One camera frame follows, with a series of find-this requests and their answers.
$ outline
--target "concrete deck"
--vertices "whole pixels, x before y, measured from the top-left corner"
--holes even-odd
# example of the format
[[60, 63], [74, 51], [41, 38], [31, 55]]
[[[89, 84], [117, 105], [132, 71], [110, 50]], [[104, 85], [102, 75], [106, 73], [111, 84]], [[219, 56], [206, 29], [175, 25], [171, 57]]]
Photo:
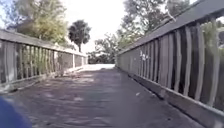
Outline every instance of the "concrete deck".
[[5, 99], [33, 128], [202, 128], [113, 65], [86, 66]]

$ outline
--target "pedestrian bridge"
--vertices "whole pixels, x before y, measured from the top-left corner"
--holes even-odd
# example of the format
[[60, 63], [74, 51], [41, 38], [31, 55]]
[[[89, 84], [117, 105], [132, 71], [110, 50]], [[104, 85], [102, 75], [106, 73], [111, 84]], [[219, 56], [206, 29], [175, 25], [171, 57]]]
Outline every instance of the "pedestrian bridge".
[[0, 30], [0, 92], [37, 128], [223, 128], [223, 5], [198, 1], [116, 65]]

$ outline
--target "wooden railing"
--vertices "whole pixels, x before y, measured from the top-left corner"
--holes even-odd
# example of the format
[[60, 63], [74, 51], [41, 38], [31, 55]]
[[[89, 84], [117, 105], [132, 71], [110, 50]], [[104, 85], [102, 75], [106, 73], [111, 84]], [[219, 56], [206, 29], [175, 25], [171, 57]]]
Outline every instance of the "wooden railing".
[[63, 75], [85, 64], [85, 54], [22, 34], [0, 30], [1, 92], [21, 88], [36, 78]]
[[117, 66], [204, 126], [224, 127], [223, 14], [224, 0], [198, 1], [120, 51]]

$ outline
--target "sky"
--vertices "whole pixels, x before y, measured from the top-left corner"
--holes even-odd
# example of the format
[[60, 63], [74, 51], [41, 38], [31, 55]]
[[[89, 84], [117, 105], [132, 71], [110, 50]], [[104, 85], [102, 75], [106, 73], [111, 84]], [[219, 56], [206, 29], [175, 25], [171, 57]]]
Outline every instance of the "sky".
[[68, 25], [82, 19], [92, 28], [91, 40], [82, 46], [83, 52], [95, 50], [94, 40], [103, 38], [106, 33], [115, 33], [125, 15], [124, 0], [61, 0], [61, 2], [67, 8], [65, 21]]

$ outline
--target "blue object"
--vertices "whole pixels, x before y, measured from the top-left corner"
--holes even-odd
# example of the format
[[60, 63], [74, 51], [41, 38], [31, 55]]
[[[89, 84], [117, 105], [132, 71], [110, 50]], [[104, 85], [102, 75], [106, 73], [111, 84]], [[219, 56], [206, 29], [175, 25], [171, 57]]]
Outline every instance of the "blue object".
[[12, 105], [0, 98], [0, 127], [1, 128], [31, 128]]

